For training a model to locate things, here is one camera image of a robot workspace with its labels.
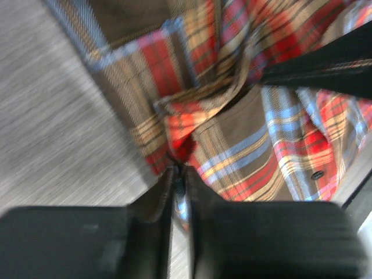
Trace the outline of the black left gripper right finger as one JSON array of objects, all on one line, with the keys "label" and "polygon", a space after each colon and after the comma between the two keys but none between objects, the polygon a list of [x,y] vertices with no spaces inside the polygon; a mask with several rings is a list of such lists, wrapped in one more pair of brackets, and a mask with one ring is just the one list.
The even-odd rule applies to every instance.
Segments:
[{"label": "black left gripper right finger", "polygon": [[192,278],[362,278],[369,260],[332,202],[231,202],[184,172]]}]

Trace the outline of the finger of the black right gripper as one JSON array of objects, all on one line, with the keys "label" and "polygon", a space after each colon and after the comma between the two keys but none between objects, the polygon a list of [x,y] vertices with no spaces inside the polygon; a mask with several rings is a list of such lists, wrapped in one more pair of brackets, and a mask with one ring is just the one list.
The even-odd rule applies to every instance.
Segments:
[{"label": "finger of the black right gripper", "polygon": [[371,98],[371,22],[326,46],[264,69],[265,85],[310,87]]}]

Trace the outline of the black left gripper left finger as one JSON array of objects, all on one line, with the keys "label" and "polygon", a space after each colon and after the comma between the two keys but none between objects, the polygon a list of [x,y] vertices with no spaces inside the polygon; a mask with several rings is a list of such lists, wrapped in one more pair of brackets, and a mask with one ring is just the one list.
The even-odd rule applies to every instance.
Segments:
[{"label": "black left gripper left finger", "polygon": [[19,206],[1,216],[2,278],[167,278],[174,168],[124,206]]}]

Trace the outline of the red brown plaid shirt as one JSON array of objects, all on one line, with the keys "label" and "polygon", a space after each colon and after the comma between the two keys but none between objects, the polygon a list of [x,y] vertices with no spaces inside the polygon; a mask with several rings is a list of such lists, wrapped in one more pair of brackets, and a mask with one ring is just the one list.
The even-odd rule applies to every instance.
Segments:
[{"label": "red brown plaid shirt", "polygon": [[265,85],[269,66],[371,27],[370,1],[49,1],[156,175],[231,201],[331,200],[371,155],[371,100]]}]

